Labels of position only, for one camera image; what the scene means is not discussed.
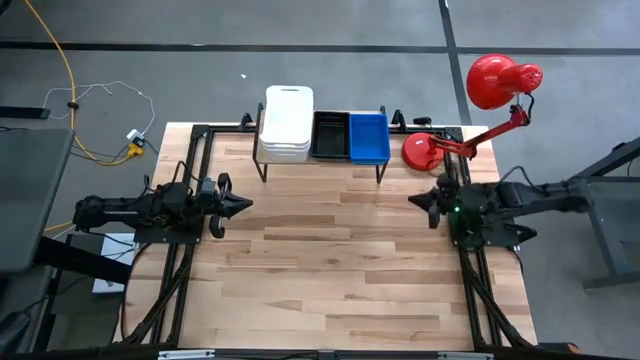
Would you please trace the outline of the red desk lamp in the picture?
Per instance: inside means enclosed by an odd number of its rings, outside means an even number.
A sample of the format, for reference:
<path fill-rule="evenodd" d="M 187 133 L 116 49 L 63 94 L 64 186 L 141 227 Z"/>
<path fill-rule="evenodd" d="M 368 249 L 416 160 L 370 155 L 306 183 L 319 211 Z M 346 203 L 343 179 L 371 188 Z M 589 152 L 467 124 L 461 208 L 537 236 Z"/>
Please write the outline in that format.
<path fill-rule="evenodd" d="M 464 142 L 428 133 L 412 134 L 401 147 L 402 160 L 411 169 L 426 172 L 437 168 L 444 161 L 446 153 L 474 158 L 480 144 L 531 123 L 532 107 L 523 106 L 520 97 L 531 97 L 532 92 L 542 84 L 543 78 L 543 71 L 536 64 L 519 64 L 503 54 L 481 56 L 471 65 L 467 74 L 467 95 L 482 110 L 495 110 L 507 105 L 509 119 Z"/>

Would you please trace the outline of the grey metal desk frame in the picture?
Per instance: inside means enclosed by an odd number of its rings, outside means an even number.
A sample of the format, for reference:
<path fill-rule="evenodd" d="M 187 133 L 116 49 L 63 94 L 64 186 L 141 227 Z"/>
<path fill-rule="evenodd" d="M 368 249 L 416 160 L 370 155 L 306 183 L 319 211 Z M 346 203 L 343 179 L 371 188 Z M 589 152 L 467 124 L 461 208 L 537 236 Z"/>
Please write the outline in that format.
<path fill-rule="evenodd" d="M 640 176 L 613 176 L 612 171 L 637 161 L 640 137 L 623 142 L 574 177 L 590 202 L 588 215 L 608 274 L 587 280 L 586 290 L 640 283 L 640 265 L 627 258 L 627 244 L 640 245 Z"/>

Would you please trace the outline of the black desk foot beam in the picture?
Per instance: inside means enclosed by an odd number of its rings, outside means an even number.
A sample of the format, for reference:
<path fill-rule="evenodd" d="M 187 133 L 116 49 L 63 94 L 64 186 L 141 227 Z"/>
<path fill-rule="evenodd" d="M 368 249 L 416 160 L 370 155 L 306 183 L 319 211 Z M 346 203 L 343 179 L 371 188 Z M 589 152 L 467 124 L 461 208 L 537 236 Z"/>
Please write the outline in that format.
<path fill-rule="evenodd" d="M 33 263 L 119 284 L 127 283 L 132 270 L 130 265 L 48 237 L 41 238 Z"/>

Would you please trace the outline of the silver metal bracket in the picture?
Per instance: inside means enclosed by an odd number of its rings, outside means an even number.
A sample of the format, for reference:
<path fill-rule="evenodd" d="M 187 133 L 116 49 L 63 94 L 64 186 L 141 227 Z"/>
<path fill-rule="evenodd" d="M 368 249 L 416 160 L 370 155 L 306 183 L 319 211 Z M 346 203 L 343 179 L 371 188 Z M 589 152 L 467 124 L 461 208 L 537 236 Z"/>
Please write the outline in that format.
<path fill-rule="evenodd" d="M 215 358 L 213 349 L 162 351 L 157 360 L 210 360 Z"/>
<path fill-rule="evenodd" d="M 495 360 L 493 354 L 478 352 L 438 352 L 437 360 Z"/>

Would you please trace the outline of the wooden shelf with black frame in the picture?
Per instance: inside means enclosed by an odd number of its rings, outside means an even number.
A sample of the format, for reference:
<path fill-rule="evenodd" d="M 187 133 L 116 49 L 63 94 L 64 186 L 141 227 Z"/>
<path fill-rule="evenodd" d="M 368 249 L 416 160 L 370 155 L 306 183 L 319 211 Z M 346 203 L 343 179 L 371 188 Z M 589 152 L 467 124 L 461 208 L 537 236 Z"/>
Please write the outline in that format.
<path fill-rule="evenodd" d="M 267 174 L 268 174 L 268 166 L 269 165 L 320 165 L 320 164 L 324 164 L 324 165 L 352 165 L 352 166 L 363 166 L 363 165 L 355 165 L 351 162 L 351 159 L 348 162 L 323 162 L 323 161 L 317 161 L 316 159 L 311 157 L 311 152 L 309 153 L 309 158 L 307 161 L 305 162 L 301 162 L 301 163 L 262 163 L 257 159 L 257 152 L 262 148 L 262 146 L 259 144 L 259 132 L 262 131 L 262 125 L 263 125 L 263 120 L 264 120 L 264 106 L 262 103 L 259 104 L 258 106 L 258 115 L 257 115 L 257 119 L 256 119 L 256 135 L 254 136 L 254 149 L 253 149 L 253 154 L 252 154 L 252 159 L 253 162 L 257 168 L 257 171 L 259 173 L 259 176 L 261 178 L 261 181 L 263 183 L 267 182 Z M 350 115 L 351 114 L 377 114 L 377 113 L 382 113 L 385 114 L 387 116 L 387 114 L 385 113 L 385 107 L 382 106 L 380 108 L 380 110 L 378 112 L 352 112 L 349 114 L 349 119 L 350 119 Z M 390 128 L 389 127 L 389 123 L 388 123 L 388 128 L 389 128 L 389 135 L 392 133 L 392 131 L 394 130 L 394 128 Z M 375 170 L 376 170 L 376 182 L 378 184 L 381 183 L 383 177 L 384 177 L 384 173 L 386 171 L 388 162 L 383 164 L 383 165 L 377 165 L 374 166 Z"/>

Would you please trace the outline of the black metal rig frame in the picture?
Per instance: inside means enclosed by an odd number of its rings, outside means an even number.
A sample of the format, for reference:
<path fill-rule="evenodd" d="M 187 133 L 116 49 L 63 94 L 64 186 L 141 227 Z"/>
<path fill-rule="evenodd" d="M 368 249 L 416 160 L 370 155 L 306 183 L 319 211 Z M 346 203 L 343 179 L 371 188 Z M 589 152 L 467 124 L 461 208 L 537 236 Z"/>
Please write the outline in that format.
<path fill-rule="evenodd" d="M 125 324 L 138 325 L 183 257 L 183 286 L 151 333 L 179 348 L 236 356 L 353 350 L 469 351 L 506 337 L 463 281 L 446 227 L 409 202 L 434 173 L 407 167 L 391 138 L 383 175 L 372 166 L 271 164 L 260 175 L 250 127 L 170 123 L 153 180 L 230 174 L 251 208 L 194 246 L 154 244 L 136 262 Z"/>

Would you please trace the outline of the black flat bar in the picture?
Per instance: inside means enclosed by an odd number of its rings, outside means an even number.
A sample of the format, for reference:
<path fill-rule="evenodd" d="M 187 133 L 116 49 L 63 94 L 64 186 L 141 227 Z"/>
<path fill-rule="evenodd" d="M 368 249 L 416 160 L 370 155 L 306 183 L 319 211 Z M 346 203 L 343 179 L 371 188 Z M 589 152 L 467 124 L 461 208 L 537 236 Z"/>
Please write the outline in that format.
<path fill-rule="evenodd" d="M 0 118 L 46 120 L 50 113 L 47 108 L 0 106 Z"/>

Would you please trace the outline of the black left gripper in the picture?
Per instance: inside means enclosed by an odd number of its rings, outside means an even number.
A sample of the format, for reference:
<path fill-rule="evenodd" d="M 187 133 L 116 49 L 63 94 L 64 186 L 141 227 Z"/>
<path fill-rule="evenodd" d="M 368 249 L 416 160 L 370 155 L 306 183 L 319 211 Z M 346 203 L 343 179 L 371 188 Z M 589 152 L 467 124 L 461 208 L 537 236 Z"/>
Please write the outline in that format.
<path fill-rule="evenodd" d="M 209 231 L 217 238 L 225 235 L 224 219 L 239 214 L 253 205 L 251 199 L 230 193 L 231 180 L 228 173 L 221 173 L 216 181 L 206 177 L 202 183 L 199 200 L 203 206 L 203 214 L 209 215 Z"/>

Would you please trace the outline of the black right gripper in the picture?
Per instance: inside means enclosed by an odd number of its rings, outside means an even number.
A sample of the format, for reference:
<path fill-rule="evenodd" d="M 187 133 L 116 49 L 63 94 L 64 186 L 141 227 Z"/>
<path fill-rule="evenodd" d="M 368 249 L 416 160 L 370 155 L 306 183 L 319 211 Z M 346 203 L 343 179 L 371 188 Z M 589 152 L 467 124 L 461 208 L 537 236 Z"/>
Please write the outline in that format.
<path fill-rule="evenodd" d="M 408 200 L 412 201 L 413 205 L 428 213 L 429 227 L 435 229 L 439 226 L 440 217 L 453 211 L 456 207 L 455 202 L 458 192 L 459 182 L 450 178 L 447 174 L 441 174 L 438 176 L 436 186 L 433 189 L 411 195 L 408 197 Z"/>

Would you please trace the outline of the grey desk top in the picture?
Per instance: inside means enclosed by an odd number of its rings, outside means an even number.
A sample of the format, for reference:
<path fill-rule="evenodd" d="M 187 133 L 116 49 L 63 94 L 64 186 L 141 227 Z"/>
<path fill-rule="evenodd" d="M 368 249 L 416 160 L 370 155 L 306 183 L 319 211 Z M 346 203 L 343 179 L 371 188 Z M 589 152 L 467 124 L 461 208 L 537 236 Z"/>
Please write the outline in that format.
<path fill-rule="evenodd" d="M 0 274 L 27 270 L 45 229 L 75 132 L 0 132 Z"/>

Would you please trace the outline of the white paper sheet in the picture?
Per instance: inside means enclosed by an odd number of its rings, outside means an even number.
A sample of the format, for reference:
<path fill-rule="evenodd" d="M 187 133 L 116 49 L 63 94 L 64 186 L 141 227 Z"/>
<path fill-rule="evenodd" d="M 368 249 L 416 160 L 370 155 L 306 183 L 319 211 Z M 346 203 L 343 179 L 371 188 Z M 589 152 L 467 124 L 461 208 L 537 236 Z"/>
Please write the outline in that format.
<path fill-rule="evenodd" d="M 133 233 L 107 233 L 101 255 L 131 266 L 138 247 Z M 102 279 L 95 279 L 92 287 L 92 293 L 98 295 L 122 293 L 123 290 L 123 284 Z"/>

